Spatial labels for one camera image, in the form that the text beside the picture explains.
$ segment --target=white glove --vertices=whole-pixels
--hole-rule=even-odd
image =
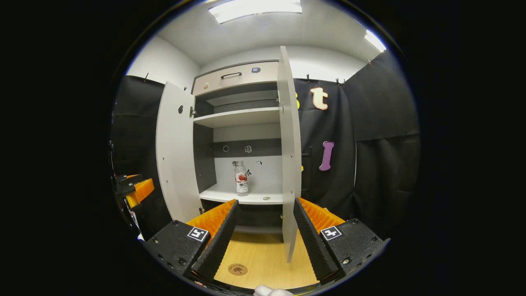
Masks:
[[[294,294],[287,290],[274,290],[265,285],[259,285],[254,289],[254,296],[294,296]]]

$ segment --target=orange letter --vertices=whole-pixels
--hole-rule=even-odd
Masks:
[[[310,92],[313,93],[312,103],[316,108],[320,110],[325,110],[329,107],[329,105],[323,102],[323,98],[328,97],[328,95],[327,93],[323,92],[323,89],[321,87],[311,88]]]

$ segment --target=open cabinet door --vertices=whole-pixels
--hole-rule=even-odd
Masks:
[[[284,46],[280,48],[277,84],[283,165],[283,241],[288,263],[292,260],[298,231],[293,209],[295,198],[301,194],[301,142],[296,90]]]
[[[194,167],[195,97],[166,82],[157,114],[156,156],[159,181],[173,220],[199,216],[199,191]]]

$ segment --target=ceiling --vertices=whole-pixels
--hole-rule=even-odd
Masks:
[[[220,25],[208,9],[228,0],[194,6],[158,34],[203,67],[255,48],[300,45],[326,48],[364,62],[380,52],[364,39],[366,29],[322,0],[301,0],[302,14],[267,13]]]

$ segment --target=wooden floor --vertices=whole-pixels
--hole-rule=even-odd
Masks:
[[[231,274],[228,267],[234,263],[243,264],[248,272]],[[279,235],[235,232],[214,279],[248,289],[259,285],[293,289],[318,282],[299,231],[290,263],[286,262],[285,245]]]

